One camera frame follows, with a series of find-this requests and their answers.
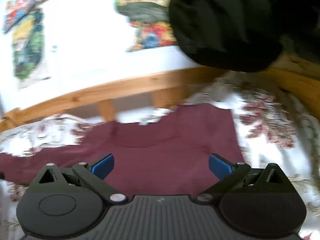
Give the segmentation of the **maroon small shirt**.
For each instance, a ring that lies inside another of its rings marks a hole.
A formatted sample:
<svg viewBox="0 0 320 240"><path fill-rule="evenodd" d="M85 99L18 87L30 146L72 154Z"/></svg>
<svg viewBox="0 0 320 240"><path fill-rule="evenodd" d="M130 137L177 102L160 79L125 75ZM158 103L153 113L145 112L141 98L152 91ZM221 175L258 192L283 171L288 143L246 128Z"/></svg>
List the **maroon small shirt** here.
<svg viewBox="0 0 320 240"><path fill-rule="evenodd" d="M98 125L78 145L45 148L32 157L1 154L7 181L29 184L47 163L71 167L112 154L106 182L127 196L197 195L217 182L208 167L216 153L233 163L243 161L231 112L211 104L181 106L147 125L116 121Z"/></svg>

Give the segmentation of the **black garment pile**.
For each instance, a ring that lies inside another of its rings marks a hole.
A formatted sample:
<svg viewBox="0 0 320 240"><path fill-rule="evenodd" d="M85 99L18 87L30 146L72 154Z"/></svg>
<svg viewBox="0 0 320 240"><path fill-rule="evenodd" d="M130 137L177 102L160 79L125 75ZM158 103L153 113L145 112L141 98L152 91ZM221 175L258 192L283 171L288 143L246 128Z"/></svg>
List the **black garment pile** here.
<svg viewBox="0 0 320 240"><path fill-rule="evenodd" d="M169 20L203 66L259 72L285 51L319 60L319 0L171 0Z"/></svg>

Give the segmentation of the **wooden bed frame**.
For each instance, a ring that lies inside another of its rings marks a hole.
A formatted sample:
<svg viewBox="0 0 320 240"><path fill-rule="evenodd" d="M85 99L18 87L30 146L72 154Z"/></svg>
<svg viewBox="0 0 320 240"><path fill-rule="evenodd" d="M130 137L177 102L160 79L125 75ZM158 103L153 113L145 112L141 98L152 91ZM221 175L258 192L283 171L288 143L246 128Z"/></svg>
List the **wooden bed frame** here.
<svg viewBox="0 0 320 240"><path fill-rule="evenodd" d="M103 119L111 121L116 117L112 105L114 99L142 93L151 93L153 105L157 108L176 105L187 97L187 85L208 83L223 74L225 70L200 66L81 89L23 110L16 108L5 113L1 120L1 131L93 103L97 104ZM256 75L267 77L282 89L292 92L315 117L319 117L319 64L284 54L270 68Z"/></svg>

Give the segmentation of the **colourful wall poster right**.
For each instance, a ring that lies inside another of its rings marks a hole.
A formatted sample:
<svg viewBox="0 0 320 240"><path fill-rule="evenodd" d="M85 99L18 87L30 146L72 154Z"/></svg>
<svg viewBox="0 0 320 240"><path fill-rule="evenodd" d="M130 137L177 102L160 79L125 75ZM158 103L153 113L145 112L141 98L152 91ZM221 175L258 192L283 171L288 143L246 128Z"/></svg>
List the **colourful wall poster right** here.
<svg viewBox="0 0 320 240"><path fill-rule="evenodd" d="M129 52L157 47L174 46L169 23L170 0L114 0L116 11L128 18L136 29L135 42Z"/></svg>

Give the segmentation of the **colourful wall poster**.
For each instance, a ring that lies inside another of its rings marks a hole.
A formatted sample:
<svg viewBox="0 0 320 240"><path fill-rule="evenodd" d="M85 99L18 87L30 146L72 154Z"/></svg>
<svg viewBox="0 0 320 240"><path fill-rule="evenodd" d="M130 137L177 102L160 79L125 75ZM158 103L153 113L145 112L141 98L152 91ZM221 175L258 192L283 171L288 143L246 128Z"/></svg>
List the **colourful wall poster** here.
<svg viewBox="0 0 320 240"><path fill-rule="evenodd" d="M2 0L4 17L1 31L10 45L13 77L19 89L51 77L43 1Z"/></svg>
<svg viewBox="0 0 320 240"><path fill-rule="evenodd" d="M114 0L116 11L128 18L136 29L135 42L129 52L157 47L174 46L169 23L170 0Z"/></svg>

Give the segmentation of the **colourful wall poster left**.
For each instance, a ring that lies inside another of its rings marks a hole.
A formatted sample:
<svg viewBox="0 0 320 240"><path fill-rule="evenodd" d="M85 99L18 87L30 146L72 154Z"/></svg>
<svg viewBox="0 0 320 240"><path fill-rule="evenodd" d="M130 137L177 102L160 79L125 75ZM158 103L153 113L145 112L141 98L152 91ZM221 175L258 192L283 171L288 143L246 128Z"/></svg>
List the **colourful wall poster left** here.
<svg viewBox="0 0 320 240"><path fill-rule="evenodd" d="M2 0L4 17L1 31L10 45L13 77L19 89L51 77L43 1Z"/></svg>

